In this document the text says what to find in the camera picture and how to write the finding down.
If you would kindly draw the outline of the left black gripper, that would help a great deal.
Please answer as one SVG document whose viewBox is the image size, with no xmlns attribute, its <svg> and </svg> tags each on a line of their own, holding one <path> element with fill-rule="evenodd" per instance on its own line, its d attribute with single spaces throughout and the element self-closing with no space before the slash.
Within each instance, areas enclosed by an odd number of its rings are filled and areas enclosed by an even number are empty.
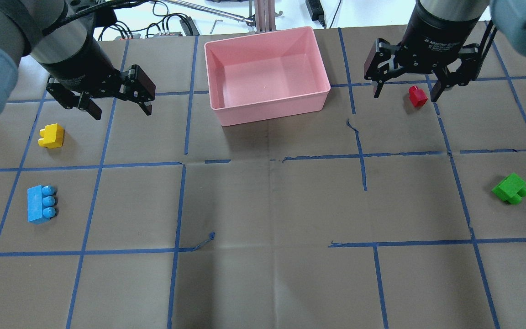
<svg viewBox="0 0 526 329">
<path fill-rule="evenodd" d="M 109 60 L 93 37 L 85 38 L 80 50 L 69 58 L 48 63 L 50 73 L 47 92 L 64 108 L 79 108 L 94 120 L 102 118 L 94 98 L 114 97 L 140 106 L 145 115 L 152 114 L 155 84 L 137 64 L 123 74 Z"/>
</svg>

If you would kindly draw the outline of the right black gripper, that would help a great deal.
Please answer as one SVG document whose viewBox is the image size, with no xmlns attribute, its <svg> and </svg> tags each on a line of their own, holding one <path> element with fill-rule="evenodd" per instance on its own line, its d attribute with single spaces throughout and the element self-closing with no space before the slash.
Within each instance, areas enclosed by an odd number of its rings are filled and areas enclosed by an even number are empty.
<svg viewBox="0 0 526 329">
<path fill-rule="evenodd" d="M 403 74 L 434 74 L 432 102 L 455 85 L 477 79 L 482 60 L 480 45 L 466 44 L 476 19 L 447 21 L 430 13 L 413 13 L 398 44 L 376 39 L 364 63 L 364 79 L 371 81 L 374 98 L 384 83 Z"/>
</svg>

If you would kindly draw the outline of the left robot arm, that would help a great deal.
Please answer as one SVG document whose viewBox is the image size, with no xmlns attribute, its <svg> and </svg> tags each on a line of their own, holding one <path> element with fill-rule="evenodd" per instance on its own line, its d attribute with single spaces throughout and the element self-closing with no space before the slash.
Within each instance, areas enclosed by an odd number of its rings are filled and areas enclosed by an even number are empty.
<svg viewBox="0 0 526 329">
<path fill-rule="evenodd" d="M 155 84 L 135 64 L 119 71 L 92 29 L 81 19 L 108 9 L 140 5 L 139 0 L 110 0 L 75 11 L 67 0 L 0 0 L 0 114 L 15 89 L 21 58 L 31 56 L 49 73 L 47 92 L 62 106 L 100 120 L 97 98 L 138 104 L 152 114 Z"/>
</svg>

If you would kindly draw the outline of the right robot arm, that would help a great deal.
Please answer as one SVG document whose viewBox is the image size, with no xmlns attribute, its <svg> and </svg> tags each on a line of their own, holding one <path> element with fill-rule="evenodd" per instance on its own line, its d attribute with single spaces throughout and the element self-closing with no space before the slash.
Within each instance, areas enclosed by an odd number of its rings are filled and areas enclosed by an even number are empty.
<svg viewBox="0 0 526 329">
<path fill-rule="evenodd" d="M 378 98 L 389 80 L 433 74 L 436 102 L 445 90 L 478 78 L 497 32 L 526 57 L 526 0 L 418 0 L 398 44 L 375 40 L 364 77 Z"/>
</svg>

